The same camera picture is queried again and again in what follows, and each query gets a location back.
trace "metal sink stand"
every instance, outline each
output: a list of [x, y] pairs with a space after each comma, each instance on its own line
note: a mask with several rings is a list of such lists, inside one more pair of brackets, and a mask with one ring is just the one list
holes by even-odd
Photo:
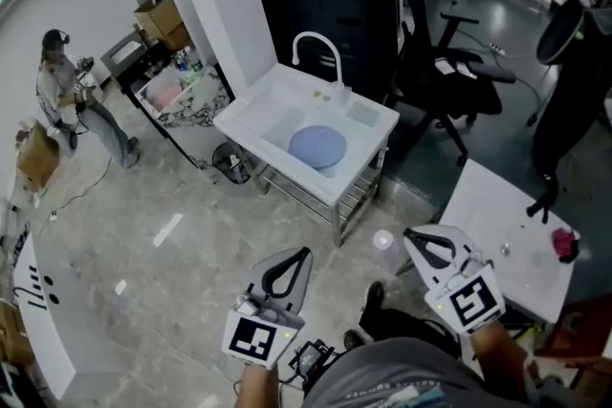
[[281, 174], [268, 163], [260, 161], [253, 167], [242, 147], [235, 141], [230, 141], [236, 155], [244, 163], [247, 172], [259, 187], [262, 194], [267, 194], [273, 185], [304, 207], [315, 213], [321, 220], [331, 225], [335, 247], [340, 247], [351, 232], [363, 211], [370, 205], [378, 190], [383, 171], [386, 141], [382, 144], [378, 156], [374, 157], [374, 168], [367, 166], [360, 176], [335, 205], [328, 205], [288, 177]]

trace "tiled floor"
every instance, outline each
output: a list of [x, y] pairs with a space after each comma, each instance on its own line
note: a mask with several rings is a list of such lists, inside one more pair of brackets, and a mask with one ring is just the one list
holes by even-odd
[[[231, 406], [231, 382], [242, 366], [220, 351], [227, 310], [245, 287], [246, 270], [285, 248], [307, 246], [315, 256], [302, 310], [306, 327], [296, 347], [321, 338], [340, 349], [344, 331], [357, 325], [366, 287], [379, 278], [388, 282], [389, 304], [429, 315], [416, 272], [395, 279], [370, 255], [376, 230], [399, 236], [406, 226], [425, 223], [433, 212], [426, 202], [410, 197], [401, 206], [370, 208], [344, 246], [335, 249], [328, 226], [281, 193], [262, 196], [252, 183], [236, 186], [225, 179], [212, 184], [119, 91], [110, 91], [106, 105], [130, 136], [141, 139], [141, 162], [128, 171], [112, 162], [104, 180], [59, 211], [57, 221], [36, 238], [39, 246], [68, 254], [92, 307], [130, 365], [116, 393], [78, 406]], [[34, 233], [52, 208], [93, 183], [107, 162], [95, 137], [82, 138], [43, 197]], [[175, 213], [184, 218], [155, 248], [153, 238]], [[121, 279], [127, 287], [117, 296]], [[280, 362], [282, 378], [290, 374], [292, 354], [293, 349]], [[300, 392], [287, 388], [283, 395], [285, 406], [299, 406]]]

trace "cardboard box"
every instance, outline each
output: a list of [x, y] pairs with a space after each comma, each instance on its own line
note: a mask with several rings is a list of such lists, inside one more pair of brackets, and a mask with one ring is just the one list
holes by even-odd
[[0, 358], [18, 366], [29, 366], [34, 361], [21, 314], [7, 303], [0, 303]]
[[59, 165], [57, 143], [36, 123], [19, 145], [17, 170], [33, 192], [42, 189]]
[[162, 41], [169, 50], [181, 50], [189, 42], [189, 33], [173, 0], [163, 0], [157, 6], [149, 0], [134, 14], [146, 33]]

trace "small trash can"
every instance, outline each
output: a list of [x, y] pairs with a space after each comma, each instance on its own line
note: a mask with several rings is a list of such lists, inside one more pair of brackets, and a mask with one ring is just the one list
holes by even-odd
[[220, 144], [212, 154], [212, 165], [233, 183], [245, 183], [251, 177], [227, 142]]

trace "foot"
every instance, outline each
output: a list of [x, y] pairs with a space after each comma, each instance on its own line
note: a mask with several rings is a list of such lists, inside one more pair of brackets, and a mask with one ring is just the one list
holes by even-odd
[[352, 351], [365, 345], [363, 338], [355, 330], [347, 330], [344, 332], [344, 348], [346, 352]]
[[126, 170], [128, 168], [132, 168], [134, 165], [136, 165], [138, 163], [138, 160], [140, 160], [140, 159], [141, 159], [141, 153], [140, 152], [131, 152], [127, 156], [127, 163], [124, 166], [124, 168]]
[[130, 138], [127, 141], [127, 151], [129, 153], [138, 152], [141, 149], [141, 142], [138, 138]]
[[384, 284], [381, 281], [372, 283], [365, 292], [365, 307], [379, 310], [383, 307], [384, 295]]

